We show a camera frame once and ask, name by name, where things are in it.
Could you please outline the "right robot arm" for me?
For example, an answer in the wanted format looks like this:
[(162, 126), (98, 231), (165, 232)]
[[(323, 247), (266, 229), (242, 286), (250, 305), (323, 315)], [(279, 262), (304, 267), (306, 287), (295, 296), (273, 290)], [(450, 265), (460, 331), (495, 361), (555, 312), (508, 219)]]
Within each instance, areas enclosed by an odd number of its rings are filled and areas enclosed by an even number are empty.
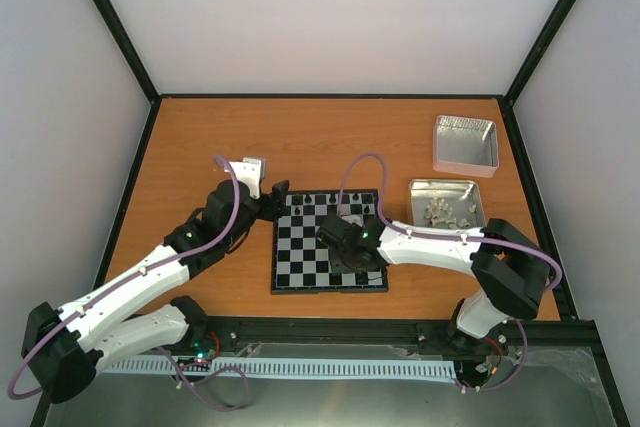
[(384, 217), (358, 225), (330, 215), (316, 238), (353, 272), (415, 264), (474, 278), (479, 290), (462, 301), (453, 322), (457, 331), (475, 339), (508, 319), (535, 319), (544, 293), (555, 289), (563, 275), (553, 257), (503, 219), (447, 233)]

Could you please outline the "empty silver tin lid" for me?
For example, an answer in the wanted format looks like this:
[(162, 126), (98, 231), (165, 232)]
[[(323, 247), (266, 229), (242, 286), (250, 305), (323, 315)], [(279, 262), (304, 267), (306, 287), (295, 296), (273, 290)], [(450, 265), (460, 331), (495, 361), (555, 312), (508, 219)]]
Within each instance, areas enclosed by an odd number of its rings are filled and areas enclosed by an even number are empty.
[(433, 168), (438, 172), (491, 178), (499, 167), (496, 123), (439, 115), (433, 129)]

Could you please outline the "black frame rail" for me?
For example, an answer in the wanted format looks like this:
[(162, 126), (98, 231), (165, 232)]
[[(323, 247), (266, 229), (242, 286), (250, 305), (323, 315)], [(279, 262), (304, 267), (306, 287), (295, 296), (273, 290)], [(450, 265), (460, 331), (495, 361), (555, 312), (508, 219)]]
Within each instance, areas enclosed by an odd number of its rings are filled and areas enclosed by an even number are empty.
[[(211, 317), (207, 330), (225, 351), (254, 343), (390, 345), (415, 347), (422, 355), (471, 357), (487, 353), (490, 343), (456, 333), (450, 320)], [(514, 321), (490, 331), (502, 347), (527, 341), (534, 347), (577, 347), (600, 343), (592, 321)]]

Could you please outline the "small circuit board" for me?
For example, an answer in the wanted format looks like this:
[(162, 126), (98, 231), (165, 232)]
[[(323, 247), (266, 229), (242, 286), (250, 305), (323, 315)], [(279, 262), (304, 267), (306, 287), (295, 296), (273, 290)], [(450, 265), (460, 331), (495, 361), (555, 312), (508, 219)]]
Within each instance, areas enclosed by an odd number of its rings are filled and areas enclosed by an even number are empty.
[(214, 333), (207, 334), (205, 339), (196, 343), (194, 347), (196, 354), (184, 364), (187, 369), (208, 369), (221, 352), (219, 338)]

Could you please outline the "silver tin with white pieces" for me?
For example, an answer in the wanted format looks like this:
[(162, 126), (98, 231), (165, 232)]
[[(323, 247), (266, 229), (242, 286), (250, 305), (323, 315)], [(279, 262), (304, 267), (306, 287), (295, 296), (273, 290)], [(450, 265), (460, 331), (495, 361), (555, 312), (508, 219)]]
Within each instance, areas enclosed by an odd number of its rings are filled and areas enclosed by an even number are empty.
[(413, 225), (445, 231), (486, 225), (476, 182), (414, 179), (409, 184), (409, 196)]

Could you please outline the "pile of white chess pieces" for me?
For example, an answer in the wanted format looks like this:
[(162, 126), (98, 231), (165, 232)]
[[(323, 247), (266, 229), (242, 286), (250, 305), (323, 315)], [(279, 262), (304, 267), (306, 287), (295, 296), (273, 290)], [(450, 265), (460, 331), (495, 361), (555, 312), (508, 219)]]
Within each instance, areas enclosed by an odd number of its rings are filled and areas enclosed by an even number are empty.
[(433, 228), (456, 230), (474, 227), (478, 208), (476, 204), (453, 205), (444, 199), (433, 199), (424, 210), (423, 218)]

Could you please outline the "black and silver chessboard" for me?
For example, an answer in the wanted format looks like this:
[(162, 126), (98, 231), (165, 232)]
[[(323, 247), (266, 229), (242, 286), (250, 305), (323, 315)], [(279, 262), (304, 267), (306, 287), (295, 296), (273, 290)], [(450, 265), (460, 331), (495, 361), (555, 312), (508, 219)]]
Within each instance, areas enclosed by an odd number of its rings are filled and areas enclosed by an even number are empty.
[[(358, 202), (352, 195), (359, 193)], [(336, 205), (329, 204), (329, 195), (337, 194)], [(311, 194), (313, 202), (306, 205), (304, 197)], [(271, 292), (273, 294), (302, 294), (320, 292), (386, 292), (388, 277), (385, 270), (377, 272), (347, 272), (329, 249), (316, 239), (316, 232), (329, 214), (339, 213), (351, 222), (362, 225), (376, 214), (378, 191), (337, 190), (292, 191), (286, 198), (284, 215), (273, 229)], [(371, 213), (363, 208), (370, 205)], [(300, 216), (294, 214), (301, 207)]]

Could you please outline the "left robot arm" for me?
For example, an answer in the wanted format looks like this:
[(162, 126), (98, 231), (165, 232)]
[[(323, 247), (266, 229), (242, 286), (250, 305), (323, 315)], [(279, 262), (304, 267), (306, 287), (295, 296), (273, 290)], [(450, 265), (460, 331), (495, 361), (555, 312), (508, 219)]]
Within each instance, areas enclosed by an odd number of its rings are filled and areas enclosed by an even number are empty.
[(47, 302), (34, 307), (21, 355), (39, 392), (53, 404), (64, 403), (127, 357), (174, 344), (201, 347), (208, 337), (207, 316), (191, 297), (175, 298), (143, 316), (136, 311), (231, 254), (256, 221), (276, 221), (288, 191), (288, 181), (281, 181), (270, 193), (253, 196), (247, 183), (225, 180), (127, 271), (59, 308)]

